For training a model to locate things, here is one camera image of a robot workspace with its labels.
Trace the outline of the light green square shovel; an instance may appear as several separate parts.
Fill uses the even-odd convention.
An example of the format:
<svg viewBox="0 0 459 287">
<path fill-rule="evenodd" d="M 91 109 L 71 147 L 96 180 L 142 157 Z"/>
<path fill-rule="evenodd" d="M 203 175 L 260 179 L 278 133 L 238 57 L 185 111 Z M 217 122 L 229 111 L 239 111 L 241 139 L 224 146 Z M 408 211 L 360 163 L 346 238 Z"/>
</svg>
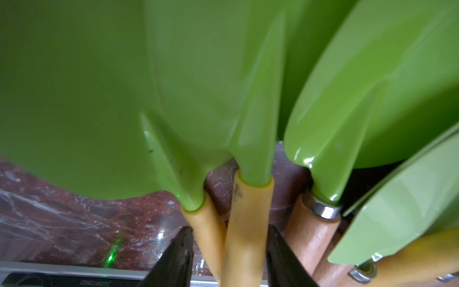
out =
<svg viewBox="0 0 459 287">
<path fill-rule="evenodd" d="M 335 287 L 351 269 L 393 255 L 419 238 L 459 195 L 459 126 L 403 162 L 345 215 L 346 232 L 328 257 L 325 276 Z"/>
</svg>

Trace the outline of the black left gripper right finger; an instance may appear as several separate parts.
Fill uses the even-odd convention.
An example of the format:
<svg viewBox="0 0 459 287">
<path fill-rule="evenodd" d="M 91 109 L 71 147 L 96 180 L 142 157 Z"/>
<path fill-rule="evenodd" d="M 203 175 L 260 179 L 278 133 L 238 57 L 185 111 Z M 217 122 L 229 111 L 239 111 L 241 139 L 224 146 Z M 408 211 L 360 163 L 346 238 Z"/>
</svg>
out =
<svg viewBox="0 0 459 287">
<path fill-rule="evenodd" d="M 268 226 L 266 262 L 269 287 L 318 287 L 282 234 L 271 224 Z"/>
</svg>

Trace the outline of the green shovel yellow handle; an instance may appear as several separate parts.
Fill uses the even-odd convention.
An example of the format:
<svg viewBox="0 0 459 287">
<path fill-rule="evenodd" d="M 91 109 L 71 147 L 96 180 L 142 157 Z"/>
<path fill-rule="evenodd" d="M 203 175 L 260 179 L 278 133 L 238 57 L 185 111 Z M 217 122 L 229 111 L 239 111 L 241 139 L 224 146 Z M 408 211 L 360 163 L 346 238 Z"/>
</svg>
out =
<svg viewBox="0 0 459 287">
<path fill-rule="evenodd" d="M 151 65 L 151 1 L 1 2 L 1 155 L 96 199 L 172 193 L 221 280 L 226 229 L 206 153 L 167 122 Z"/>
<path fill-rule="evenodd" d="M 145 1 L 161 111 L 205 156 L 233 158 L 221 285 L 262 282 L 285 57 L 283 1 Z"/>
</svg>

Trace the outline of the green shovel wooden handle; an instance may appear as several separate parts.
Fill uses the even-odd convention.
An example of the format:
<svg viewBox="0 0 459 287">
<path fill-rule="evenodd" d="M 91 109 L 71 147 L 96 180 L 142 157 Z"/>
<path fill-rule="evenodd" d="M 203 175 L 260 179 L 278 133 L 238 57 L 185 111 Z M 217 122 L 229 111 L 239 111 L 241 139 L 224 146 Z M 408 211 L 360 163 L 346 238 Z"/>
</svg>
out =
<svg viewBox="0 0 459 287">
<path fill-rule="evenodd" d="M 285 239 L 313 274 L 354 168 L 410 157 L 459 117 L 457 1 L 357 1 L 303 86 L 284 134 L 313 185 Z"/>
</svg>

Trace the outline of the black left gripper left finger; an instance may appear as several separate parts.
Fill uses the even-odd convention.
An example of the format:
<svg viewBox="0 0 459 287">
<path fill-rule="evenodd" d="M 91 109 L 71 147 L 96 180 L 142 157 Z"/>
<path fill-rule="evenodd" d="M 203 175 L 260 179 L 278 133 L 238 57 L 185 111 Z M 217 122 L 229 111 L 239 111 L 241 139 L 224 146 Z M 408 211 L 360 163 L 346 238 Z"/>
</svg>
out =
<svg viewBox="0 0 459 287">
<path fill-rule="evenodd" d="M 139 287 L 189 287 L 194 258 L 191 227 L 182 227 Z"/>
</svg>

